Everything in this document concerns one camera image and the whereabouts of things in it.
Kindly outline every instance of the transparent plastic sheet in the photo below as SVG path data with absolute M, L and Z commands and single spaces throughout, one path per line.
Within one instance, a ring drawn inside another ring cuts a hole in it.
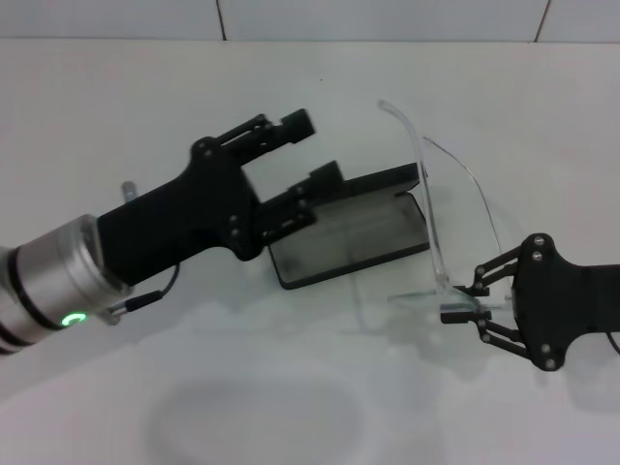
M 414 160 L 421 167 L 417 196 L 426 218 L 434 286 L 395 295 L 390 303 L 417 311 L 510 310 L 508 279 L 490 287 L 489 297 L 472 298 L 454 288 L 470 286 L 478 264 L 502 254 L 481 186 L 458 158 L 431 139 L 420 140 L 402 111 L 381 101 L 379 108 L 398 119 L 409 134 Z

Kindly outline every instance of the bolt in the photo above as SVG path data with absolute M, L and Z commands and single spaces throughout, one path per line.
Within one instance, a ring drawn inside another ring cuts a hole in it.
M 123 191 L 123 199 L 125 203 L 131 202 L 138 198 L 138 189 L 134 181 L 125 181 L 120 186 Z

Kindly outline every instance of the white surface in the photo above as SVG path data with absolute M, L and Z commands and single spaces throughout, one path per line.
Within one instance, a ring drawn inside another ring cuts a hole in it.
M 222 0 L 231 40 L 533 41 L 546 0 Z
M 477 173 L 506 248 L 544 231 L 568 260 L 620 263 L 618 46 L 3 41 L 0 62 L 6 245 L 115 207 L 123 180 L 160 185 L 259 112 L 307 108 L 318 130 L 249 169 L 264 198 L 334 158 L 348 177 L 405 163 L 385 98 Z M 0 463 L 618 463 L 605 338 L 545 375 L 473 327 L 394 318 L 387 296 L 428 265 L 285 292 L 264 254 L 205 252 L 121 326 L 2 360 Z
M 553 0 L 540 42 L 620 42 L 620 3 Z
M 3 0 L 1 37 L 222 39 L 215 0 Z

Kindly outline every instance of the white table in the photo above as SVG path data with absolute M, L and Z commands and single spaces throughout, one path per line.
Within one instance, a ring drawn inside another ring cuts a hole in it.
M 124 180 L 161 185 L 260 112 L 306 108 L 318 130 L 248 169 L 264 199 L 332 159 L 347 177 L 408 163 L 380 98 L 477 173 L 506 248 L 542 231 L 575 263 L 620 263 L 619 46 L 0 41 L 0 243 L 114 208 Z M 120 326 L 1 361 L 0 463 L 618 463 L 602 335 L 547 375 L 470 326 L 359 330 L 385 328 L 423 264 L 285 292 L 266 254 L 200 254 Z

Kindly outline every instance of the wire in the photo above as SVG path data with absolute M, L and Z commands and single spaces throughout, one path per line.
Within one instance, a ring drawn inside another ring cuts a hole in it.
M 605 334 L 607 335 L 607 339 L 609 339 L 609 344 L 611 344 L 613 350 L 616 351 L 616 353 L 618 353 L 618 355 L 620 356 L 620 346 L 618 346 L 616 340 L 613 338 L 610 332 L 606 332 Z
M 172 274 L 172 278 L 168 282 L 168 284 L 162 289 L 162 297 L 164 297 L 167 293 L 169 293 L 174 286 L 174 283 L 178 279 L 178 273 L 181 270 L 181 263 L 177 263 L 174 266 L 174 273 Z
M 137 297 L 128 298 L 124 302 L 118 303 L 114 305 L 113 309 L 125 309 L 127 313 L 135 312 L 136 310 L 145 307 L 146 305 L 150 305 L 151 303 L 155 303 L 158 300 L 161 300 L 169 293 L 176 283 L 178 279 L 178 273 L 181 270 L 181 263 L 177 263 L 174 266 L 174 273 L 172 274 L 172 278 L 169 280 L 168 284 L 161 291 L 153 291 L 152 293 L 147 293 L 143 295 L 139 295 Z

